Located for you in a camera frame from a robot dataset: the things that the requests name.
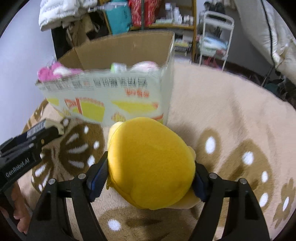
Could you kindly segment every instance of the human hand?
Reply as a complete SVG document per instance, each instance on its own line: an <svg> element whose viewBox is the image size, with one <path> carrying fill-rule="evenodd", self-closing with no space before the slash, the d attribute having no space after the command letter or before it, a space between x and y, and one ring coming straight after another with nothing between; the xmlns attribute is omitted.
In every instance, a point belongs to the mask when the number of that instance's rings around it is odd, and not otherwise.
<svg viewBox="0 0 296 241"><path fill-rule="evenodd" d="M17 229L20 232L24 232L25 234L27 234L31 221L31 216L26 208L25 200L22 196L20 187L17 182L14 183L14 187L11 192L11 199L14 201L15 204L15 211L13 213L13 216L15 219L20 220L17 225ZM0 211L5 218L9 217L8 212L4 208L0 207Z"/></svg>

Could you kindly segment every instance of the metal pin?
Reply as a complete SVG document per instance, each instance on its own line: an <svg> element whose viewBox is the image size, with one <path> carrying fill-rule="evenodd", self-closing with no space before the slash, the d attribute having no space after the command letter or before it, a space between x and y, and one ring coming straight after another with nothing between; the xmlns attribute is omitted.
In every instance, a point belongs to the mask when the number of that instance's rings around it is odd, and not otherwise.
<svg viewBox="0 0 296 241"><path fill-rule="evenodd" d="M79 178L80 180L83 180L84 178L86 178L86 174L85 174L85 173L80 173L80 174L78 175L78 178Z"/></svg>
<svg viewBox="0 0 296 241"><path fill-rule="evenodd" d="M52 178L52 179L50 179L49 181L48 181L48 184L50 184L50 185L52 185L52 184L54 184L55 183L55 179L54 178Z"/></svg>
<svg viewBox="0 0 296 241"><path fill-rule="evenodd" d="M244 179L244 178L241 178L239 181L240 181L241 184L247 184L247 180Z"/></svg>
<svg viewBox="0 0 296 241"><path fill-rule="evenodd" d="M211 179L216 179L218 176L217 176L217 174L216 173L210 173L209 174L209 177L211 178Z"/></svg>

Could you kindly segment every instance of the beige curtain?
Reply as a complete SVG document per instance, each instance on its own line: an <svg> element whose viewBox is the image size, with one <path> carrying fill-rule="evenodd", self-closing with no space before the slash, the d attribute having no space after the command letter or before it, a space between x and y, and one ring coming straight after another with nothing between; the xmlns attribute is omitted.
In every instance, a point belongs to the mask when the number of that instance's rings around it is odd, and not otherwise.
<svg viewBox="0 0 296 241"><path fill-rule="evenodd" d="M236 6L235 6L233 0L212 0L213 4L216 4L217 2L222 2L225 7L230 7L231 9L236 9Z"/></svg>

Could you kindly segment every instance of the blanket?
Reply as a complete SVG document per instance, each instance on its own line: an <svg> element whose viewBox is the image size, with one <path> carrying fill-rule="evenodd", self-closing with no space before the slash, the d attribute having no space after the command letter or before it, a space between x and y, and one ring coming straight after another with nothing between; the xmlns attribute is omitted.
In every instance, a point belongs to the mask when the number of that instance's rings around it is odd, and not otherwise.
<svg viewBox="0 0 296 241"><path fill-rule="evenodd" d="M32 209L50 178L70 180L100 159L109 130L64 118L44 100L24 131L44 118L60 121L65 134L45 146L42 162L19 179ZM248 180L274 239L296 208L293 107L241 77L175 63L167 126L195 150L196 161L209 172L223 179ZM227 204L225 199L215 240L223 233ZM82 240L70 199L67 205L74 236ZM104 188L92 207L109 241L181 241L190 237L203 203L184 210L141 210L113 188Z"/></svg>

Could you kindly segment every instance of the white jacket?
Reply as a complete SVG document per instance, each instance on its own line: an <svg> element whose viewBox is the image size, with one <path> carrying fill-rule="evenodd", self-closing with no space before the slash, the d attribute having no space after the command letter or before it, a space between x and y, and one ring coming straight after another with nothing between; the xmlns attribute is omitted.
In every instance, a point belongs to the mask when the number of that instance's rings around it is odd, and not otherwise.
<svg viewBox="0 0 296 241"><path fill-rule="evenodd" d="M45 31L80 20L90 7L97 5L97 0L42 0L40 4L39 26Z"/></svg>

